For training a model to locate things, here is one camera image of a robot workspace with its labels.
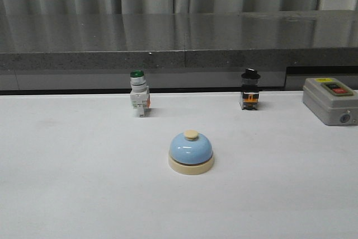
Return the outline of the grey switch box red button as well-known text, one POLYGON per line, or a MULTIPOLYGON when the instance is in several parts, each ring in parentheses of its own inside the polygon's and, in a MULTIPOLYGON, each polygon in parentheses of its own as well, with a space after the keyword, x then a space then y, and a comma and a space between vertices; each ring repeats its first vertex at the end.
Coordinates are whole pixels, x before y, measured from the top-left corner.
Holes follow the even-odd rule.
POLYGON ((357 125, 357 92, 336 78, 307 78, 303 103, 325 125, 357 125))

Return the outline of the green pushbutton switch white base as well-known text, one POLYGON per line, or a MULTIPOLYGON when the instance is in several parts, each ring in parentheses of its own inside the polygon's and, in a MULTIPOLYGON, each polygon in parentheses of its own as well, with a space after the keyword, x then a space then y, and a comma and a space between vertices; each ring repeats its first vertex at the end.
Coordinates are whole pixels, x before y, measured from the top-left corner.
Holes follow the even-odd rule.
POLYGON ((138 117, 145 117, 145 111, 150 107, 150 90, 142 70, 130 72, 130 85, 132 108, 137 111, 138 117))

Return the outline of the grey stone counter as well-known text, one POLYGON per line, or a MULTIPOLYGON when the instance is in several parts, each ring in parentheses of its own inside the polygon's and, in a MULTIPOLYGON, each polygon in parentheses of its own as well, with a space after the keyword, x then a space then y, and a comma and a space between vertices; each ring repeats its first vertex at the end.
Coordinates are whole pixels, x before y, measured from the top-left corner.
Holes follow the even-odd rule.
POLYGON ((15 15, 1 17, 1 93, 128 92, 141 69, 153 92, 262 90, 308 77, 357 88, 357 12, 15 15))

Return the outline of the black rotary selector switch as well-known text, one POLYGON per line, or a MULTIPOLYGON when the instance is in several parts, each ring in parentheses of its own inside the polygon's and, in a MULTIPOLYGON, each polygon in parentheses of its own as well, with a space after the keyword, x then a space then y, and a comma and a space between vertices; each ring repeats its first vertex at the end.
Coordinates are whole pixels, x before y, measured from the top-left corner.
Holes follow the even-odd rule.
POLYGON ((241 74, 242 87, 240 106, 242 110, 257 110, 260 91, 258 82, 261 76, 258 71, 252 68, 246 68, 241 74))

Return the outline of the blue and cream desk bell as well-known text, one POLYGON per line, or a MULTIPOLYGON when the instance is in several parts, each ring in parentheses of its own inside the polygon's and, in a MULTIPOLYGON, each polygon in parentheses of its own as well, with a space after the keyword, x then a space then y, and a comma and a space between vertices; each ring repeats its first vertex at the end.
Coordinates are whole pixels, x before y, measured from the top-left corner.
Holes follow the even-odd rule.
POLYGON ((209 139, 196 130, 176 135, 169 147, 168 164, 183 175, 199 175, 214 165, 214 152, 209 139))

